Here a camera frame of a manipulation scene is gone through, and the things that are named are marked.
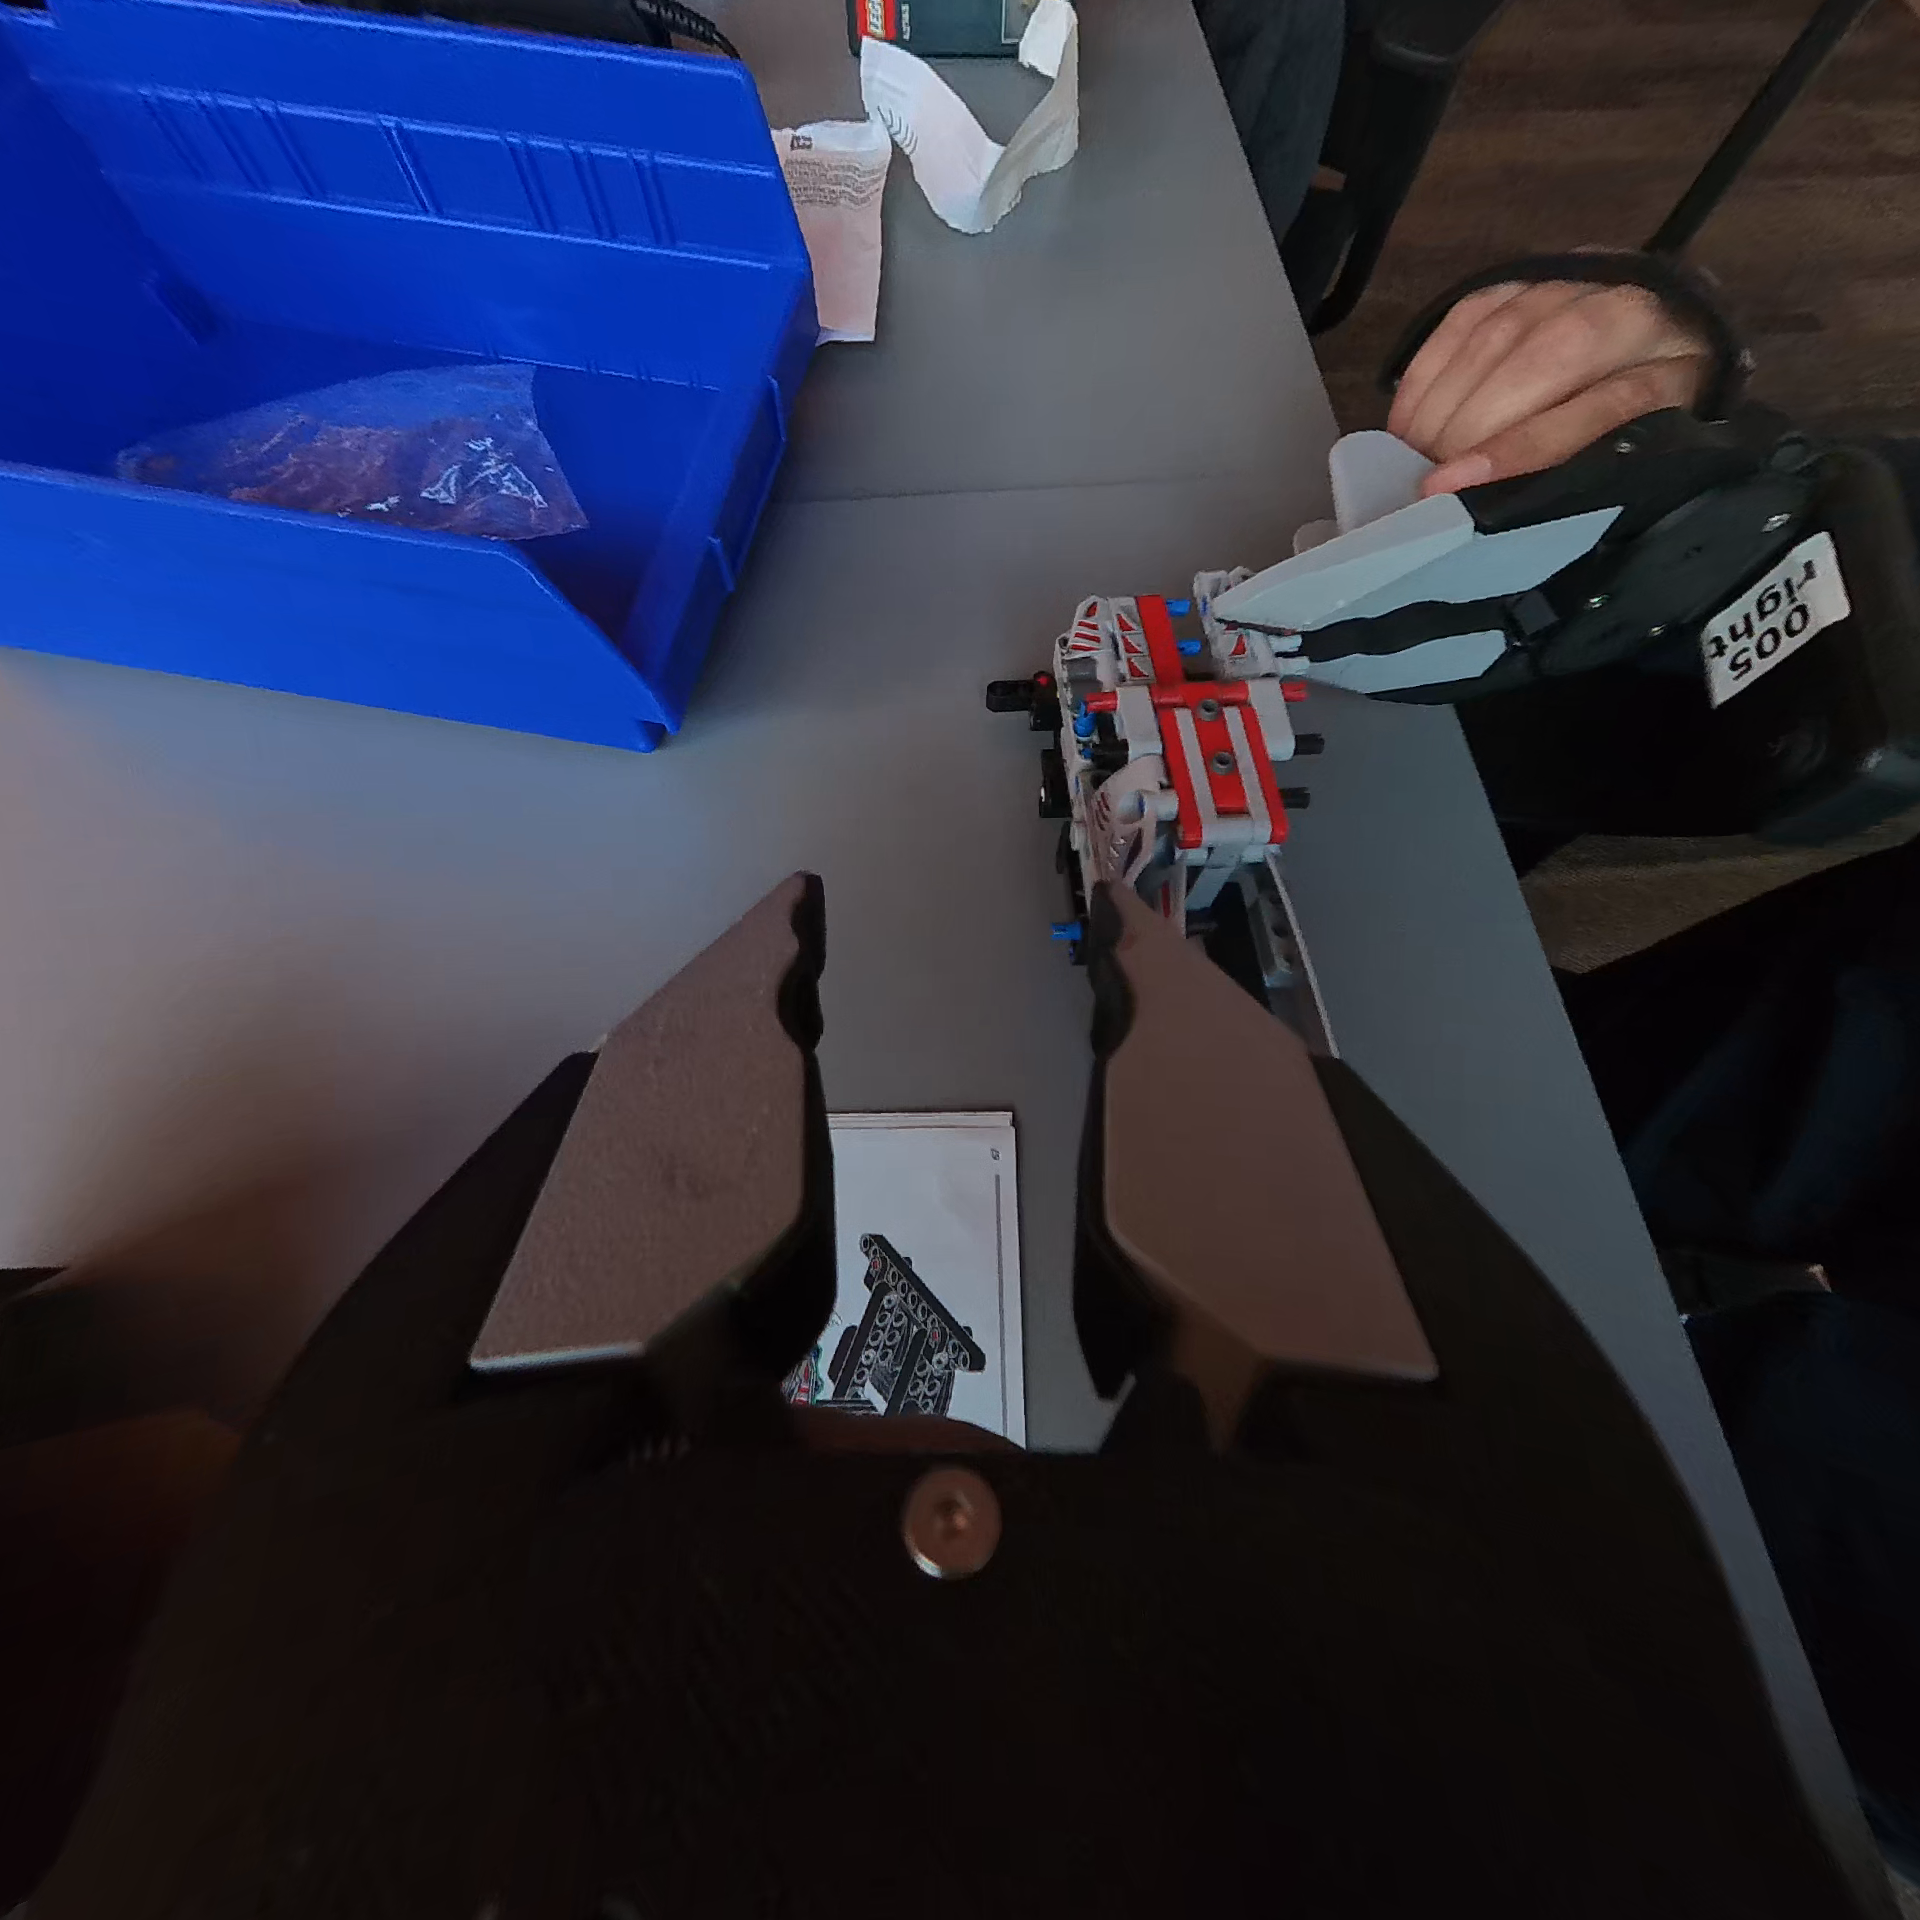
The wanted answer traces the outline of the red grey lego vehicle model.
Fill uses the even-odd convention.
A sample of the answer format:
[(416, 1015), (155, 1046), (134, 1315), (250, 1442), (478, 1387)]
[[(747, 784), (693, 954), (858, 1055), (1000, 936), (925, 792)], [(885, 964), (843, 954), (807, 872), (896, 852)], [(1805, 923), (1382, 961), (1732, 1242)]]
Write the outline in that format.
[(1066, 913), (1051, 940), (1087, 961), (1098, 887), (1128, 892), (1310, 1046), (1338, 1056), (1283, 850), (1312, 794), (1290, 767), (1301, 729), (1298, 640), (1215, 612), (1250, 569), (1203, 569), (1186, 593), (1084, 599), (1045, 666), (983, 688), (989, 713), (1040, 737), (1040, 819), (1059, 828)]

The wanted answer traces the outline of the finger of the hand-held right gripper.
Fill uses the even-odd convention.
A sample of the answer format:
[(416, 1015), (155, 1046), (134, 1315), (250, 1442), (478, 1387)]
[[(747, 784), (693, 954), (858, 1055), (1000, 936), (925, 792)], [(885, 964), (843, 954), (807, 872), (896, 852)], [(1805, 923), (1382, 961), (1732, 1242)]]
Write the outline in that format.
[(1575, 564), (1611, 530), (1621, 507), (1525, 513), (1509, 534), (1484, 534), (1455, 495), (1421, 496), (1431, 464), (1387, 433), (1356, 433), (1328, 452), (1332, 538), (1210, 593), (1215, 620), (1312, 633), (1351, 617), (1421, 603), (1471, 603), (1527, 593)]
[(1510, 598), (1480, 598), (1342, 617), (1301, 638), (1303, 672), (1318, 688), (1452, 705), (1510, 652), (1510, 611)]

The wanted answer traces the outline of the clear bag of lego pieces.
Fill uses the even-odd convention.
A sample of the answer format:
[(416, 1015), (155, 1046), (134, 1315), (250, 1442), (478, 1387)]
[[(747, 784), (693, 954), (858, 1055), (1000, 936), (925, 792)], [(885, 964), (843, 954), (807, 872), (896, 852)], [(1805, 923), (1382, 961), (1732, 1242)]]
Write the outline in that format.
[(588, 529), (524, 363), (396, 370), (172, 427), (120, 482), (414, 534), (533, 542)]

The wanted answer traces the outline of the person's dark clothing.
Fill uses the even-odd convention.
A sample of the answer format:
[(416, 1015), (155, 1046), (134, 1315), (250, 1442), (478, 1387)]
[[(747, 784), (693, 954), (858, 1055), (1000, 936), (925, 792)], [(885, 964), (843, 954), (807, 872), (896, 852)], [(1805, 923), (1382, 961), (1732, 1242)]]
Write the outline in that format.
[(1916, 1884), (1916, 841), (1555, 982), (1863, 1812)]

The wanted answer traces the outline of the lego set cardboard box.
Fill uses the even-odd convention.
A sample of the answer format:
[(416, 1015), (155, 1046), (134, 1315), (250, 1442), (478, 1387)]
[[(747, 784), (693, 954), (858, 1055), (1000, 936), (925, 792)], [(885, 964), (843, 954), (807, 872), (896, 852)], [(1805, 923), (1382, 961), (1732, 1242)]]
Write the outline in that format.
[(892, 43), (920, 60), (1014, 60), (1038, 2), (846, 2), (848, 46)]

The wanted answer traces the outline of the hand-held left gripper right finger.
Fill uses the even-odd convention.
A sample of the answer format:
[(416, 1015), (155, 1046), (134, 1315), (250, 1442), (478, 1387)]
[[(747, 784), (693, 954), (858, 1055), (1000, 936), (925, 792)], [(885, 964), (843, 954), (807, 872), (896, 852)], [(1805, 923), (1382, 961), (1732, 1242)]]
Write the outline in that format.
[(1092, 892), (1087, 986), (1071, 1322), (1094, 1392), (1174, 1376), (1246, 1411), (1271, 1376), (1436, 1380), (1325, 1060), (1128, 887)]

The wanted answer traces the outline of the blue plastic storage bin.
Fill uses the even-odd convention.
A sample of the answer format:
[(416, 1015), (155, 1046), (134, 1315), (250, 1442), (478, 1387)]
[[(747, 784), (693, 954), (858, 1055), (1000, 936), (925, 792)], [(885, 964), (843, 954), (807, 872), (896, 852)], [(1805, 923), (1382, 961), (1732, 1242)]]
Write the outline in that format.
[[(316, 4), (5, 4), (5, 644), (650, 752), (775, 489), (814, 294), (730, 46)], [(588, 529), (120, 482), (149, 438), (535, 369)]]

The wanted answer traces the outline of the crumpled white paper bag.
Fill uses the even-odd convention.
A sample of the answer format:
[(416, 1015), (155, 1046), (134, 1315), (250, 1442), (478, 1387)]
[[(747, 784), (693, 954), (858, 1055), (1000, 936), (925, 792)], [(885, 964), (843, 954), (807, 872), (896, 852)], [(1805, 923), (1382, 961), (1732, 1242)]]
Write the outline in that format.
[(958, 233), (991, 232), (1036, 177), (1062, 172), (1080, 134), (1079, 19), (1068, 2), (1040, 2), (1018, 48), (1018, 65), (1047, 92), (1007, 142), (975, 122), (960, 94), (925, 60), (867, 42), (858, 55), (860, 96), (877, 118), (932, 214)]

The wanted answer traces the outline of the person's right hand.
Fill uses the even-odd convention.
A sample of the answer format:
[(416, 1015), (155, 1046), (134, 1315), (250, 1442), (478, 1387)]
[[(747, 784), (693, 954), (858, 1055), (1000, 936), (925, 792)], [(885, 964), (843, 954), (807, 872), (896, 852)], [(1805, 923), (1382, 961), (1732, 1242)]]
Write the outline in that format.
[(1552, 468), (1712, 384), (1712, 344), (1652, 294), (1506, 281), (1458, 300), (1410, 358), (1387, 431), (1428, 463), (1421, 495)]

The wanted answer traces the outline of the black metal chair leg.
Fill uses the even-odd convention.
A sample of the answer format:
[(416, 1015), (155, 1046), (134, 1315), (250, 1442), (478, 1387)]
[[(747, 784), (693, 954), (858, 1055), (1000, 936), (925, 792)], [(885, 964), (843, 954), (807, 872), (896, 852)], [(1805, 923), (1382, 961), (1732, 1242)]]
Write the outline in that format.
[(1642, 244), (1650, 257), (1675, 258), (1688, 251), (1707, 220), (1740, 182), (1744, 168), (1770, 142), (1787, 111), (1834, 60), (1875, 2), (1819, 2), (1805, 27), (1791, 40), (1765, 83), (1740, 111), (1734, 124), (1702, 163), (1682, 198)]

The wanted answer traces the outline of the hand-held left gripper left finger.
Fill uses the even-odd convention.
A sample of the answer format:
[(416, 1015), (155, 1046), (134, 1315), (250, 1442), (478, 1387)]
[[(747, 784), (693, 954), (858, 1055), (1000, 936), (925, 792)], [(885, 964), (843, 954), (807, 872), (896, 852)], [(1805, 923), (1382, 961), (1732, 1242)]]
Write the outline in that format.
[(709, 1361), (773, 1385), (835, 1297), (824, 884), (784, 879), (599, 1046), (470, 1348), (480, 1376)]

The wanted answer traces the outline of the lego instruction booklet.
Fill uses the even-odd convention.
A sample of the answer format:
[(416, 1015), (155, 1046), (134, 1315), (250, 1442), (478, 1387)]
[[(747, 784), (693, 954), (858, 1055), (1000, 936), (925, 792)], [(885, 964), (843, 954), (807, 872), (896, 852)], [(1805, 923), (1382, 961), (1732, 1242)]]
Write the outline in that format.
[(837, 1113), (829, 1138), (837, 1291), (786, 1404), (955, 1420), (1022, 1448), (1012, 1116)]

